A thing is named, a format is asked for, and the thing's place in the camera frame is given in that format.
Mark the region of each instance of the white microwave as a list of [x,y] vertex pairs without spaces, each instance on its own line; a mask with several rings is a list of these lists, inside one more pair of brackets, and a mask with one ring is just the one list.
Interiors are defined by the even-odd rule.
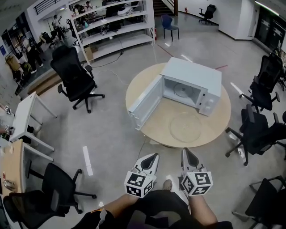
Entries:
[[140,130],[162,97],[195,107],[200,114],[209,116],[219,102],[221,82],[220,71],[172,57],[128,109],[129,116]]

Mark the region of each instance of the wooden desk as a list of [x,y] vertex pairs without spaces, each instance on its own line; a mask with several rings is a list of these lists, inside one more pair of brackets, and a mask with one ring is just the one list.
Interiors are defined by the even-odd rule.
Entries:
[[[161,73],[166,63],[156,64],[140,72],[130,83],[126,92],[126,108],[128,109],[147,86]],[[189,113],[195,115],[201,122],[201,134],[193,142],[185,143],[175,138],[170,133],[169,124],[179,114]],[[198,113],[197,109],[185,104],[162,98],[156,109],[150,115],[141,132],[152,140],[166,146],[183,148],[196,147],[207,144],[216,139],[227,127],[231,116],[231,102],[222,86],[221,98],[212,112],[207,117]]]
[[9,195],[11,192],[4,187],[3,172],[5,172],[6,179],[15,182],[16,192],[24,192],[22,183],[23,172],[23,140],[18,140],[13,145],[13,154],[9,152],[10,146],[4,148],[5,155],[1,156],[1,186],[3,197]]

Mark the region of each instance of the staircase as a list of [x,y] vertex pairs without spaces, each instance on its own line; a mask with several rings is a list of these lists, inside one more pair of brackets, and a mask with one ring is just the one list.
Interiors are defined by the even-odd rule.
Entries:
[[153,0],[154,16],[161,16],[163,14],[174,15],[174,13],[165,5],[162,0]]

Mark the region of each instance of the shoe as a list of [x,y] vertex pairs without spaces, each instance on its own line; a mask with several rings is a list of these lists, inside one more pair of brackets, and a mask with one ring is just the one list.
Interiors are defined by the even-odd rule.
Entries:
[[171,191],[172,187],[173,187],[172,181],[171,180],[165,180],[162,190]]
[[38,126],[37,128],[35,128],[33,134],[36,136],[39,133],[39,131],[41,130],[41,128],[42,128],[41,125]]

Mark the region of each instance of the white shelf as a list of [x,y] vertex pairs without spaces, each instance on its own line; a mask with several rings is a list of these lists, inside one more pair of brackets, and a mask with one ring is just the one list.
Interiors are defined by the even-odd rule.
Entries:
[[[71,3],[69,3],[68,5],[72,5],[78,1],[81,1],[81,0],[75,0]],[[116,2],[116,3],[113,3],[113,4],[109,4],[109,5],[105,5],[105,6],[101,6],[101,7],[97,7],[97,8],[94,8],[92,10],[89,10],[87,12],[84,12],[84,13],[81,13],[75,17],[71,17],[73,20],[79,18],[79,17],[82,17],[84,15],[87,15],[89,13],[92,13],[92,12],[95,12],[95,11],[99,11],[99,10],[103,10],[103,9],[106,9],[107,7],[110,7],[110,6],[115,6],[115,5],[120,5],[120,4],[124,4],[124,3],[130,3],[130,2],[137,2],[138,0],[127,0],[127,1],[121,1],[121,2]]]
[[128,37],[128,38],[123,37],[123,38],[120,38],[120,41],[117,39],[117,41],[114,41],[112,44],[107,44],[107,45],[99,47],[98,51],[93,53],[93,59],[97,59],[111,52],[121,50],[122,48],[128,48],[134,45],[151,42],[153,41],[153,38],[149,37],[146,34],[141,34],[141,35]]
[[86,31],[89,31],[91,29],[94,29],[96,27],[99,27],[101,25],[105,25],[105,24],[108,24],[108,23],[111,23],[111,22],[114,22],[114,21],[119,21],[119,20],[122,20],[122,19],[130,18],[130,17],[141,16],[141,15],[147,15],[147,11],[138,11],[138,12],[134,12],[133,14],[130,14],[130,15],[127,15],[127,16],[123,16],[123,17],[119,17],[119,16],[108,17],[108,18],[102,19],[100,21],[94,22],[92,24],[89,24],[89,26],[86,29],[81,30],[81,31],[79,31],[77,33],[81,34],[81,33],[84,33]]
[[103,36],[102,34],[99,33],[99,34],[87,37],[87,38],[83,39],[82,45],[86,46],[86,45],[89,45],[91,43],[103,40],[105,38],[116,36],[118,34],[124,34],[124,33],[132,32],[132,31],[136,31],[136,30],[143,30],[143,29],[147,29],[149,27],[150,26],[148,25],[148,23],[145,23],[145,22],[126,25],[126,26],[121,27],[121,29],[119,29],[117,32],[108,32],[108,34],[105,36]]

